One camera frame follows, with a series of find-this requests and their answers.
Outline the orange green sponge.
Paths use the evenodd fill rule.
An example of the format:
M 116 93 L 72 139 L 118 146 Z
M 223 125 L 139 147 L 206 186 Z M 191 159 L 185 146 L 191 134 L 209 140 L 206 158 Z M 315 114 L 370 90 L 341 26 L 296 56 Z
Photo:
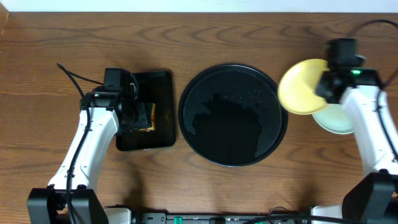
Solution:
M 150 125 L 146 128 L 141 128 L 139 131 L 154 131 L 155 130 L 155 104 L 154 103 L 145 103 L 146 110 L 150 111 Z

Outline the mint plate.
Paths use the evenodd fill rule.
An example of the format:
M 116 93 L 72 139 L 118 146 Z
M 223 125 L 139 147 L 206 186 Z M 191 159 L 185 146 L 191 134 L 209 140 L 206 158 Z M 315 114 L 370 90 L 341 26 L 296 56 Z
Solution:
M 319 126 L 331 133 L 351 134 L 354 132 L 347 114 L 339 104 L 329 104 L 312 116 Z

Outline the yellow plate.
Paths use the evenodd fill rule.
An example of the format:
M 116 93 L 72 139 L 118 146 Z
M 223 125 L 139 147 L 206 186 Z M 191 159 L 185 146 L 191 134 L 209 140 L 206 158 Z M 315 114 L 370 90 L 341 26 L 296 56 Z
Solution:
M 324 98 L 316 95 L 315 89 L 328 71 L 324 59 L 308 59 L 296 63 L 283 75 L 277 90 L 279 102 L 293 114 L 314 114 L 327 106 Z

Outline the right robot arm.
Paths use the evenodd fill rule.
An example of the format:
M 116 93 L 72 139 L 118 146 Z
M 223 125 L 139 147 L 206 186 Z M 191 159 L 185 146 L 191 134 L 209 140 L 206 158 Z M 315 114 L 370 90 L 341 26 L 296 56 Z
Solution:
M 363 58 L 329 59 L 315 90 L 339 103 L 354 129 L 364 178 L 342 204 L 313 207 L 313 216 L 359 223 L 397 223 L 397 130 L 389 112 L 384 84 Z

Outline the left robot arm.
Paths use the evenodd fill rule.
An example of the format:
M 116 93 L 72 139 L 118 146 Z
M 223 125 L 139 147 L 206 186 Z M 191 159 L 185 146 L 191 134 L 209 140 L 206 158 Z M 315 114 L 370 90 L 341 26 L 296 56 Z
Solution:
M 27 199 L 31 223 L 139 223 L 125 205 L 103 207 L 96 195 L 112 138 L 154 125 L 155 104 L 139 102 L 137 89 L 100 86 L 81 99 L 78 129 L 46 188 Z

